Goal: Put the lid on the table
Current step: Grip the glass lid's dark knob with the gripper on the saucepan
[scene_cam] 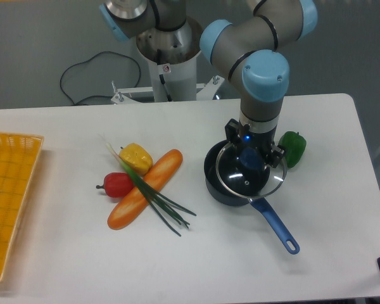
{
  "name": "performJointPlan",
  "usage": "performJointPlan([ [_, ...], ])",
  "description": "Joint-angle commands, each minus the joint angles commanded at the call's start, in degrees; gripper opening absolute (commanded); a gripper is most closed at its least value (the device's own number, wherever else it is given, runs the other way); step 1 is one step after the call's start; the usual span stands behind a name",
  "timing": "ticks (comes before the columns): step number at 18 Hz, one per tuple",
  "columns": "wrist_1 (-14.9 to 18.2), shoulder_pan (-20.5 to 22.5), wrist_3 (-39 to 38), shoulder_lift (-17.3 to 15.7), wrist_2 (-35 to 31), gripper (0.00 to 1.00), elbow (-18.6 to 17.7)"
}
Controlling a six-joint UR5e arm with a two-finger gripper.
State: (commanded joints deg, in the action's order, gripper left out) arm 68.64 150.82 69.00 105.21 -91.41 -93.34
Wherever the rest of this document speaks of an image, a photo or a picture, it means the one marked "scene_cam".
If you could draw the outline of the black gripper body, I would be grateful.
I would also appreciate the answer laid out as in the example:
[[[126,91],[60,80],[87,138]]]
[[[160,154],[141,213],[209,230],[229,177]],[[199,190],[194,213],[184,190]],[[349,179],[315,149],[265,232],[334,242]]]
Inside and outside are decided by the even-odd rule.
[[[239,125],[238,134],[247,146],[256,149],[263,158],[272,151],[276,128],[265,133],[254,133],[249,125]]]

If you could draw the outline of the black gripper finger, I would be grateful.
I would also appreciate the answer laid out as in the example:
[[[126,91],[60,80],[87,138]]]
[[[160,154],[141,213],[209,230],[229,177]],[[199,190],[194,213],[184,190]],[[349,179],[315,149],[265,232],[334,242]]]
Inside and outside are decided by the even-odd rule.
[[[241,139],[238,134],[239,122],[231,118],[224,127],[225,136],[229,143],[240,143]]]
[[[265,158],[265,162],[272,168],[276,168],[285,155],[285,149],[283,146],[278,146],[276,144],[272,144],[270,147],[270,151]]]

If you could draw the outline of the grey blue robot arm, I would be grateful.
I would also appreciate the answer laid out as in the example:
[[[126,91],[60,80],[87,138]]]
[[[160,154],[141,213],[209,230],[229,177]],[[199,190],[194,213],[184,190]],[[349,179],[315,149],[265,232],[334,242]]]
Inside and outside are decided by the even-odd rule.
[[[155,101],[196,98],[196,59],[206,60],[241,96],[233,143],[257,150],[277,165],[282,151],[274,134],[289,85],[289,65],[279,47],[298,41],[317,25],[313,1],[250,1],[252,17],[207,27],[190,18],[184,1],[106,1],[99,10],[119,41],[136,40],[148,61]]]

